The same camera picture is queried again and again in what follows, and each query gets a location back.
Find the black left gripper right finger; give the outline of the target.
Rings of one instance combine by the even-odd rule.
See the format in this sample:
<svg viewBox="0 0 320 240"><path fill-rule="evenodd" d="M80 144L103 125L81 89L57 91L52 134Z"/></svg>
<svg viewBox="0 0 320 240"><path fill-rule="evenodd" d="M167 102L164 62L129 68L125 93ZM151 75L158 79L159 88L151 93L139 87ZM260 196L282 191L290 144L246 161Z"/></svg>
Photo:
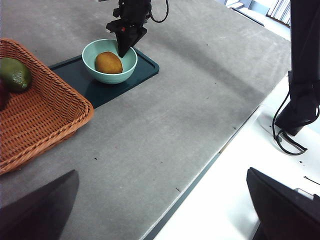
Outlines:
<svg viewBox="0 0 320 240"><path fill-rule="evenodd" d="M254 240L318 240L320 197L291 189L251 167L246 182L259 225Z"/></svg>

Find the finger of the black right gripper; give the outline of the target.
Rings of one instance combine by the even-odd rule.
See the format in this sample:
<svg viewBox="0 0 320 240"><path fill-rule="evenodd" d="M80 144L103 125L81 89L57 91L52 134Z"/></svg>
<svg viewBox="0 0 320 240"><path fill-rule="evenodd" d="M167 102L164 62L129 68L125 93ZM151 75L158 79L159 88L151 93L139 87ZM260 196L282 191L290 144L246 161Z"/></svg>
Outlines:
<svg viewBox="0 0 320 240"><path fill-rule="evenodd" d="M116 31L118 55L123 58L128 50L140 40L140 31L138 29L126 29L125 31Z"/></svg>
<svg viewBox="0 0 320 240"><path fill-rule="evenodd" d="M137 30L135 37L134 37L134 42L133 46L135 46L147 33L147 29L144 27L141 27Z"/></svg>

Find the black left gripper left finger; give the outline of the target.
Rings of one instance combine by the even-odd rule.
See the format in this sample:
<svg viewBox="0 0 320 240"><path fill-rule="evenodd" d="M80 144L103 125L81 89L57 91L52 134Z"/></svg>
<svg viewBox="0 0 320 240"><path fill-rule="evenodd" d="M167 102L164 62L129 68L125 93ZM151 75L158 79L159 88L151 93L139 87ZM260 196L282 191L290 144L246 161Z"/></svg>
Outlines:
<svg viewBox="0 0 320 240"><path fill-rule="evenodd" d="M0 209L2 240L58 240L72 212L79 174L71 170Z"/></svg>

